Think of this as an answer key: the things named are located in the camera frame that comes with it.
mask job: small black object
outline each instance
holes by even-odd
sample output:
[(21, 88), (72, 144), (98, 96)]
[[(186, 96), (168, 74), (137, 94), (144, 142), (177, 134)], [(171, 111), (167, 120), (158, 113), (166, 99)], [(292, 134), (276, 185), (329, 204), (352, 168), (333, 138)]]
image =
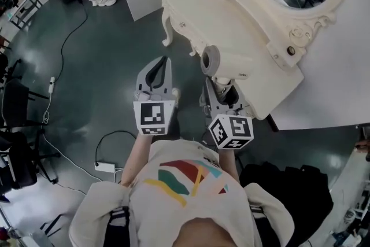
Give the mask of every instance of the small black object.
[(295, 49), (292, 46), (289, 46), (287, 48), (288, 55), (294, 56), (295, 55)]

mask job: glossy floor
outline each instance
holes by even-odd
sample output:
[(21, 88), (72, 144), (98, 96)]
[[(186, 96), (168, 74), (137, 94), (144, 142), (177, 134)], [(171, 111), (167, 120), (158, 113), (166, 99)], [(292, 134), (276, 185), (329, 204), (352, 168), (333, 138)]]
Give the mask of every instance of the glossy floor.
[[(190, 57), (187, 39), (175, 34), (170, 47), (162, 45), (165, 37), (161, 11), (133, 22), (125, 0), (112, 7), (93, 8), (85, 2), (88, 20), (64, 47), (64, 70), (57, 82), (50, 107), (46, 138), (77, 165), (104, 180), (113, 175), (94, 169), (94, 153), (100, 138), (114, 130), (136, 132), (132, 96), (138, 72), (151, 60), (168, 55), (172, 60), (173, 85), (180, 88), (179, 121), (182, 137), (200, 141), (205, 131), (199, 95), (204, 76), (199, 58)], [(22, 82), (32, 91), (47, 94), (51, 76), (57, 76), (62, 60), (60, 48), (65, 37), (85, 18), (77, 2), (65, 5), (48, 1), (34, 16), (28, 32), (13, 40), (11, 61), (21, 58), (17, 69)], [(29, 116), (42, 120), (48, 101), (30, 102)], [(242, 162), (270, 161), (280, 168), (314, 165), (334, 184), (345, 166), (357, 139), (354, 127), (273, 133), (266, 121), (254, 121), (255, 139), (242, 153)], [(123, 167), (134, 140), (129, 135), (106, 138), (98, 160)], [(43, 139), (41, 149), (52, 152)], [(60, 184), (84, 192), (95, 182), (83, 171), (61, 158), (52, 160)], [(31, 187), (7, 194), (10, 205), (3, 210), (11, 224), (27, 232), (64, 213), (65, 227), (51, 237), (55, 246), (69, 246), (68, 224), (81, 202), (81, 193), (51, 185), (43, 178)]]

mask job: clutter on floor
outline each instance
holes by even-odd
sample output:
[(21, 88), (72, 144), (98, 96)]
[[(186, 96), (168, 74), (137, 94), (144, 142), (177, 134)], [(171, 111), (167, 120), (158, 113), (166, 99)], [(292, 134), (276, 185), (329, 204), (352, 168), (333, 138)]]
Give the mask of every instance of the clutter on floor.
[(270, 163), (249, 164), (240, 174), (240, 184), (244, 187), (250, 183), (276, 197), (292, 216), (295, 230), (288, 247), (306, 242), (333, 208), (327, 175), (315, 167), (303, 165), (281, 171)]

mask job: white table top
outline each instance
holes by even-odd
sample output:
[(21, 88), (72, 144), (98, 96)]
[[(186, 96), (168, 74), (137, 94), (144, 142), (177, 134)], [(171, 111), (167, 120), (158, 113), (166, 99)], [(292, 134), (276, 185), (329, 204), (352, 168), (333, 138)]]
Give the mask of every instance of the white table top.
[(253, 59), (255, 67), (246, 80), (237, 80), (246, 101), (264, 119), (302, 81), (298, 67), (287, 73), (266, 49), (266, 36), (240, 6), (228, 0), (166, 0), (208, 45)]

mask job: white wall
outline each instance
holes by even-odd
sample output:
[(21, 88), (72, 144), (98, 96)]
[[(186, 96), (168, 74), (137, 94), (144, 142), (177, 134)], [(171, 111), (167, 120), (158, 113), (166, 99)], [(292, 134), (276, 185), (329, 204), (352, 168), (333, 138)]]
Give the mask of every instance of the white wall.
[(304, 81), (273, 112), (281, 130), (370, 122), (370, 2), (344, 0), (300, 68)]

